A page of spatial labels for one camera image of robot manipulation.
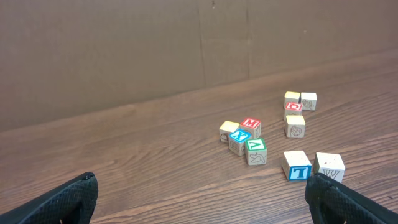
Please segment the green A wooden block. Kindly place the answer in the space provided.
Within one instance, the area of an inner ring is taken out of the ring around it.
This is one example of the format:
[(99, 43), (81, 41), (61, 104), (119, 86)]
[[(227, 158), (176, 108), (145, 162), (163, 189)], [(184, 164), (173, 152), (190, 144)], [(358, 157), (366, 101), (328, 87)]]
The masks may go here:
[(267, 146), (263, 138), (246, 141), (245, 155), (248, 165), (263, 165), (267, 162)]

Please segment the W wooden block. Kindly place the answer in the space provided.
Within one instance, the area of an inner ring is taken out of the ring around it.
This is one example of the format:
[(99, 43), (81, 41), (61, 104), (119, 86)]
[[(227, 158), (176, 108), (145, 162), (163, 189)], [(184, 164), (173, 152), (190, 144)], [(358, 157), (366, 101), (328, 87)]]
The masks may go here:
[(313, 165), (314, 173), (322, 173), (333, 180), (342, 183), (345, 165), (339, 154), (317, 152)]

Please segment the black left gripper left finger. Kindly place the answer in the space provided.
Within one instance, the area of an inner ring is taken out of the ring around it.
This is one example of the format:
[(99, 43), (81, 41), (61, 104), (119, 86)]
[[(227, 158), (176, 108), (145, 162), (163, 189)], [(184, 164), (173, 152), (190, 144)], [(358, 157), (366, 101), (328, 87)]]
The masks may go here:
[(1, 215), (1, 223), (89, 223), (98, 198), (98, 181), (85, 172)]

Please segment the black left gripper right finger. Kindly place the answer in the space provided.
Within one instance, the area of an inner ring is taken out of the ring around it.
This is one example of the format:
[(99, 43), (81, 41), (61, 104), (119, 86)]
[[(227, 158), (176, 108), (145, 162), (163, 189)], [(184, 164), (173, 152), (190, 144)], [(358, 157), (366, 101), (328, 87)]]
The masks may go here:
[(307, 180), (305, 200), (314, 224), (397, 224), (397, 214), (325, 174)]

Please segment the blue T wooden block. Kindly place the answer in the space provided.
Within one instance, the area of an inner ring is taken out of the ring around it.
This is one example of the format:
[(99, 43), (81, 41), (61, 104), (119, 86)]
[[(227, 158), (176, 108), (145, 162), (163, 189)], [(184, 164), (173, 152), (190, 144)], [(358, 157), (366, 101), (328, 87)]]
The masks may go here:
[(312, 164), (304, 151), (285, 151), (282, 168), (288, 181), (304, 181), (310, 177)]

